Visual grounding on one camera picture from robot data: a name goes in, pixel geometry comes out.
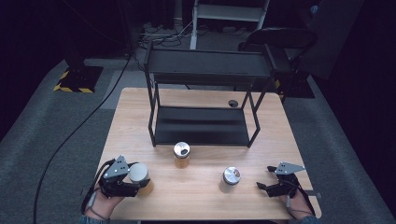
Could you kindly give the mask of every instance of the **chair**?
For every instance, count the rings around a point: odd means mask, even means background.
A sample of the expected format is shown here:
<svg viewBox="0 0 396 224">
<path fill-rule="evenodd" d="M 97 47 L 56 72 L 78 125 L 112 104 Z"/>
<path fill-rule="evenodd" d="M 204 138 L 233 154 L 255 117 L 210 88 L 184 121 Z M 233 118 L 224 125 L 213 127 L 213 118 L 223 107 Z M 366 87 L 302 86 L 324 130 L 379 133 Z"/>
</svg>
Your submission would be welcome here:
<svg viewBox="0 0 396 224">
<path fill-rule="evenodd" d="M 238 45 L 239 51 L 262 52 L 267 45 L 274 57 L 274 85 L 272 91 L 279 94 L 282 103 L 297 78 L 298 66 L 309 48 L 317 41 L 317 35 L 307 29 L 263 28 L 254 31 L 245 42 Z M 262 89 L 263 80 L 256 80 L 254 91 Z"/>
</svg>

